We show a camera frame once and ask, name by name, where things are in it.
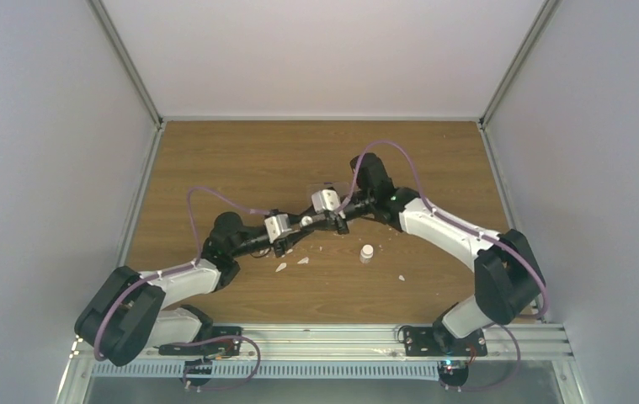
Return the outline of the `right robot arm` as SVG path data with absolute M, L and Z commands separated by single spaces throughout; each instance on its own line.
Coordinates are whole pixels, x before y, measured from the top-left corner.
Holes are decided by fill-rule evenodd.
M 301 227 L 345 233 L 350 220 L 373 215 L 375 221 L 423 239 L 465 264 L 474 275 L 474 292 L 439 315 L 433 338 L 445 346 L 490 326 L 508 325 L 546 283 L 524 234 L 472 225 L 432 204 L 415 189 L 396 187 L 374 153 L 351 163 L 357 191 L 339 197 L 334 189 L 312 196 Z

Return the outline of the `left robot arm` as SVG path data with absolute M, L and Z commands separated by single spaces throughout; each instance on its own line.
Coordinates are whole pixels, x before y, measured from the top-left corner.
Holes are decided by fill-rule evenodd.
M 114 269 L 78 316 L 74 332 L 92 345 L 96 359 L 116 366 L 146 348 L 175 354 L 212 341 L 212 318 L 184 300 L 227 287 L 240 272 L 239 257 L 265 251 L 284 255 L 324 217 L 314 208 L 300 214 L 272 210 L 263 224 L 247 226 L 239 214 L 222 213 L 189 262 L 156 271 Z

